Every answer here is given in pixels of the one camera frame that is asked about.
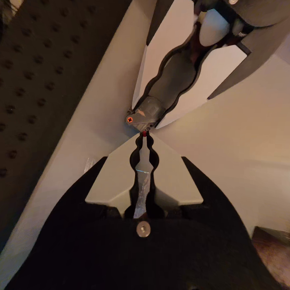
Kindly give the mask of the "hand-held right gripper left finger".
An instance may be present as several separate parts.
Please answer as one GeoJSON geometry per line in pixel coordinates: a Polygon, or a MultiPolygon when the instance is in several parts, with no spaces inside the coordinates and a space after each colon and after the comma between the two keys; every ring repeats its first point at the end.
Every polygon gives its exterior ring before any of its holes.
{"type": "Polygon", "coordinates": [[[85,202],[118,209],[132,217],[139,195],[138,173],[143,134],[138,133],[108,155],[85,202]]]}

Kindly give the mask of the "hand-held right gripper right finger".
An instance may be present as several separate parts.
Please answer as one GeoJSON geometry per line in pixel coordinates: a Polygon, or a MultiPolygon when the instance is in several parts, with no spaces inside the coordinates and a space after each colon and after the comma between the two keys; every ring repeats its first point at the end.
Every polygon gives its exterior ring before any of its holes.
{"type": "Polygon", "coordinates": [[[203,198],[181,155],[149,132],[147,148],[149,162],[153,166],[146,198],[148,218],[163,219],[165,212],[202,204],[203,198]]]}

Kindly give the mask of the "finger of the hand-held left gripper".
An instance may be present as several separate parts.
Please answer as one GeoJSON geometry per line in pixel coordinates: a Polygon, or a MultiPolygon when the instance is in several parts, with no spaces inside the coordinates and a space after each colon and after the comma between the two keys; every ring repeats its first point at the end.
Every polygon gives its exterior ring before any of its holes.
{"type": "Polygon", "coordinates": [[[233,9],[194,9],[194,16],[192,33],[166,54],[155,77],[155,98],[166,109],[157,129],[206,103],[247,57],[236,44],[229,44],[235,20],[244,23],[233,9]]]}
{"type": "Polygon", "coordinates": [[[142,97],[148,82],[157,76],[167,53],[182,45],[196,21],[194,1],[157,1],[132,100],[132,109],[142,97]]]}

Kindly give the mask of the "clear bag of small pins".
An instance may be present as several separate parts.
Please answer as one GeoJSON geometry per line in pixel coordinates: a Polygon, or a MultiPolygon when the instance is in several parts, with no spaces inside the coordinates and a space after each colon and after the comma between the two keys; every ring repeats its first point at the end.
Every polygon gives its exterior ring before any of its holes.
{"type": "Polygon", "coordinates": [[[138,173],[139,195],[138,195],[138,200],[136,203],[134,215],[129,218],[138,218],[146,211],[145,199],[146,199],[147,193],[149,192],[150,172],[152,170],[152,166],[149,165],[149,160],[140,158],[140,162],[136,166],[136,170],[138,173]]]}

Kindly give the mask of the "grey toy motor block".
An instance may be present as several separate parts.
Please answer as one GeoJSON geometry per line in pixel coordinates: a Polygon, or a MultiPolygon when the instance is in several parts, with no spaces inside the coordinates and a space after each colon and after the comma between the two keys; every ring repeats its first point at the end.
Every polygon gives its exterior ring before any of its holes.
{"type": "Polygon", "coordinates": [[[127,111],[124,121],[140,132],[149,131],[156,125],[165,110],[158,99],[148,96],[137,108],[127,111]]]}

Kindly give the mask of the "grey desk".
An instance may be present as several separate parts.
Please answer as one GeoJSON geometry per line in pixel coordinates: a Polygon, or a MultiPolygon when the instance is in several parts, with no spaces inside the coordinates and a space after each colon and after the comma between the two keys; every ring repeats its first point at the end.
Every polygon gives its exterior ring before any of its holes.
{"type": "MultiPolygon", "coordinates": [[[[134,135],[122,116],[155,3],[130,4],[1,254],[1,289],[87,160],[98,161],[134,135]]],[[[255,226],[289,231],[289,35],[252,75],[155,136],[221,188],[250,235],[255,226]]]]}

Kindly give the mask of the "toy truck set box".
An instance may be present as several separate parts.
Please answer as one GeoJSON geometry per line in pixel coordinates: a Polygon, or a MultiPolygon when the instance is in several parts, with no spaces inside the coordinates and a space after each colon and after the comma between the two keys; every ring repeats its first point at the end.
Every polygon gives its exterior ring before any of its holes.
{"type": "Polygon", "coordinates": [[[290,289],[290,233],[255,227],[252,243],[274,279],[290,289]]]}

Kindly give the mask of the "dark perforated mat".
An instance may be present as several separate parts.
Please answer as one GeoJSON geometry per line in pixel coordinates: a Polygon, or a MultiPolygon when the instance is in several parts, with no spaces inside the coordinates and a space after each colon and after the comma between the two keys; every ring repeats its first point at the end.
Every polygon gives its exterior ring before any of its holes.
{"type": "Polygon", "coordinates": [[[24,1],[1,42],[1,251],[131,1],[24,1]]]}

